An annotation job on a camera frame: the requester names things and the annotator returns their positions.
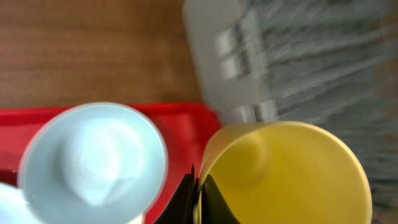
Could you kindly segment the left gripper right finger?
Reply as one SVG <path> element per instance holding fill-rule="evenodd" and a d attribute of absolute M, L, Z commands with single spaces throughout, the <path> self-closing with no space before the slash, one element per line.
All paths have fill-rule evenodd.
<path fill-rule="evenodd" d="M 201 223 L 240 224 L 211 175 L 206 177 L 201 190 Z"/>

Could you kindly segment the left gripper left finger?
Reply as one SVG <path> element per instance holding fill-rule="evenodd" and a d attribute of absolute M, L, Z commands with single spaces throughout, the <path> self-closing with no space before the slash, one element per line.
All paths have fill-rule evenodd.
<path fill-rule="evenodd" d="M 195 167 L 181 179 L 167 206 L 154 224 L 194 224 L 193 208 L 196 199 Z"/>

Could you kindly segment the yellow plastic cup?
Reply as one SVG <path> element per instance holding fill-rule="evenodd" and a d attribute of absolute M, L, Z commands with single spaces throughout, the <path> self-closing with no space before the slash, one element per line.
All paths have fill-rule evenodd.
<path fill-rule="evenodd" d="M 370 224 L 371 190 L 352 150 L 332 133 L 298 121 L 241 123 L 206 145 L 198 180 L 214 178 L 240 223 Z"/>

